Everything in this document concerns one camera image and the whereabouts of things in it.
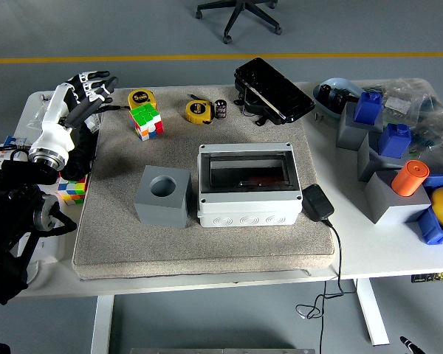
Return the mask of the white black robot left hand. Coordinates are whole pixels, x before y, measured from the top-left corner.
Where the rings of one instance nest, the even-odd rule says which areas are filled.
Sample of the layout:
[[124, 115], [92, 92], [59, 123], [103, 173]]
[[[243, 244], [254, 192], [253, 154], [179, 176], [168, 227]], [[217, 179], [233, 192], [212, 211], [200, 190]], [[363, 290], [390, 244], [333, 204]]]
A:
[[92, 71], [58, 85], [44, 113], [41, 135], [30, 148], [29, 160], [62, 170], [75, 148], [71, 132], [107, 101], [117, 83], [108, 71]]

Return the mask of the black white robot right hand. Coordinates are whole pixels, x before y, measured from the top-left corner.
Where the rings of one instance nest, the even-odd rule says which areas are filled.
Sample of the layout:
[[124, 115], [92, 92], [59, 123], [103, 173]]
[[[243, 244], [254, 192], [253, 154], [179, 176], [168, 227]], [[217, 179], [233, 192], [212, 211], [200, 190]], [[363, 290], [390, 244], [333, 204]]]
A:
[[407, 339], [404, 336], [400, 336], [399, 339], [412, 354], [425, 354], [425, 352], [416, 344], [414, 344], [410, 339]]

